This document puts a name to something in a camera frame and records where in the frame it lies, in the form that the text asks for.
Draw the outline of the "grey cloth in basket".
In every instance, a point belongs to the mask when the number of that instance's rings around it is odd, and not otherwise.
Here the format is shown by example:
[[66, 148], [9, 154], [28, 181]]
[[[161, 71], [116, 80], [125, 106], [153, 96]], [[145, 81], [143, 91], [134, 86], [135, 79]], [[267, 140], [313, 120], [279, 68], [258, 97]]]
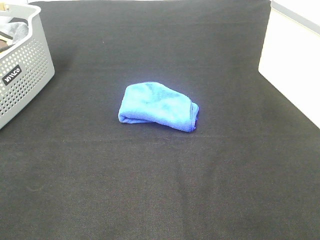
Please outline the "grey cloth in basket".
[[0, 33], [10, 36], [12, 44], [16, 44], [28, 35], [29, 28], [25, 22], [8, 22], [0, 24]]

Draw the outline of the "yellow black sponge in basket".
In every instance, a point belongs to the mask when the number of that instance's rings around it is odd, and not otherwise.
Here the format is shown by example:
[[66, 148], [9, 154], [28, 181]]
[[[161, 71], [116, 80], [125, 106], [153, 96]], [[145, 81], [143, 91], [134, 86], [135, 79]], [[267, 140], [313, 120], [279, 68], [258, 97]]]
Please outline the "yellow black sponge in basket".
[[13, 37], [5, 34], [4, 32], [0, 32], [0, 47], [4, 48], [12, 45]]

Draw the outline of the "white plastic storage box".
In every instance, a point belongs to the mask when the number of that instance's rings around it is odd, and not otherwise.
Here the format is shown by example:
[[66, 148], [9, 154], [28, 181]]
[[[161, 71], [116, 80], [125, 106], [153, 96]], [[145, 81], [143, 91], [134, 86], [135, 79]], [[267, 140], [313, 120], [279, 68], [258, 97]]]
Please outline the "white plastic storage box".
[[320, 2], [272, 0], [259, 73], [320, 125]]

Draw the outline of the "grey perforated plastic basket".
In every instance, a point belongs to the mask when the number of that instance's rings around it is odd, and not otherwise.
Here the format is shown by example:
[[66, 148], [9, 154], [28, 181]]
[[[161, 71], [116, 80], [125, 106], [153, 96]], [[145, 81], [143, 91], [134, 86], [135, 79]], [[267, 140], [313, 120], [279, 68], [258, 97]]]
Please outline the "grey perforated plastic basket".
[[18, 18], [28, 35], [0, 48], [0, 126], [12, 120], [51, 80], [54, 65], [40, 18], [41, 8], [0, 3], [1, 17]]

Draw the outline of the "black table cover cloth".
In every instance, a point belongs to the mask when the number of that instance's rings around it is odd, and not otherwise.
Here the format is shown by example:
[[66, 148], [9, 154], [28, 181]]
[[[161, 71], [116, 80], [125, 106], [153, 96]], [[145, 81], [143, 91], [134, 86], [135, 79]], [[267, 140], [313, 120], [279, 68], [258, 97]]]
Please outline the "black table cover cloth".
[[[55, 75], [0, 132], [1, 239], [319, 239], [320, 131], [258, 72], [268, 1], [37, 5]], [[121, 123], [144, 82], [196, 129]]]

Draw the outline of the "blue microfiber towel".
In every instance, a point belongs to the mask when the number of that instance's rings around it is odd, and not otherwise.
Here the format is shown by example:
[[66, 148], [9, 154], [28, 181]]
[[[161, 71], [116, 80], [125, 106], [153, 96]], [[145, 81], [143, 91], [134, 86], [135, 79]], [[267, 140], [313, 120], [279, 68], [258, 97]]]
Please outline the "blue microfiber towel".
[[118, 120], [124, 124], [157, 123], [191, 133], [196, 129], [199, 110], [186, 95], [149, 81], [127, 86]]

